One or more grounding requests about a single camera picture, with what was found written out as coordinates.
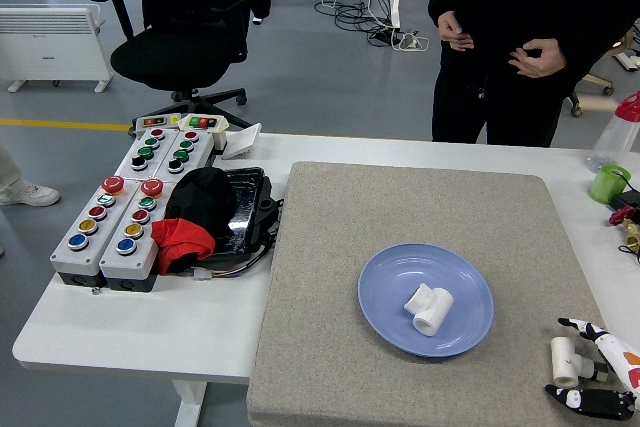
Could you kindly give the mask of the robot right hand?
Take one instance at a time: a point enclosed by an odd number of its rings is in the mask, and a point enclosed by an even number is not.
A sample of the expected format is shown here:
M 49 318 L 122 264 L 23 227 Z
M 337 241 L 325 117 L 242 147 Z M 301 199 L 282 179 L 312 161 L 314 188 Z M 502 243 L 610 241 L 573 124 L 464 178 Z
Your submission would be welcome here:
M 584 320 L 559 318 L 558 323 L 577 330 L 592 341 L 603 360 L 579 355 L 568 337 L 551 342 L 553 382 L 545 391 L 567 409 L 588 417 L 627 421 L 639 410 L 639 351 L 603 328 Z M 581 378 L 604 382 L 613 372 L 624 387 L 622 392 L 580 388 Z

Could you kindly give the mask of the person's left hand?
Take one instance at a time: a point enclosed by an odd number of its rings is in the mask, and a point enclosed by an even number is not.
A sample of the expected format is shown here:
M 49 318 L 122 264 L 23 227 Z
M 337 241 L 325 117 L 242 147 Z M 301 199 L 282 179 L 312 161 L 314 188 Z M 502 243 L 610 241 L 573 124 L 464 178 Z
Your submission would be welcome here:
M 567 65 L 555 38 L 528 41 L 511 53 L 508 63 L 517 69 L 519 75 L 529 78 L 551 76 Z

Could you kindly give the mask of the person's right hand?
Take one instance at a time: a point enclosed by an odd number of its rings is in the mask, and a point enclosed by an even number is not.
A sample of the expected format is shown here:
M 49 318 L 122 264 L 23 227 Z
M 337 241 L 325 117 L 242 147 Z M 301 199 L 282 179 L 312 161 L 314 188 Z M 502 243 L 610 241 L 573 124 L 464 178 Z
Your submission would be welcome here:
M 463 31 L 457 21 L 454 11 L 446 11 L 437 20 L 440 38 L 449 47 L 458 52 L 465 52 L 474 48 L 474 41 L 470 34 Z

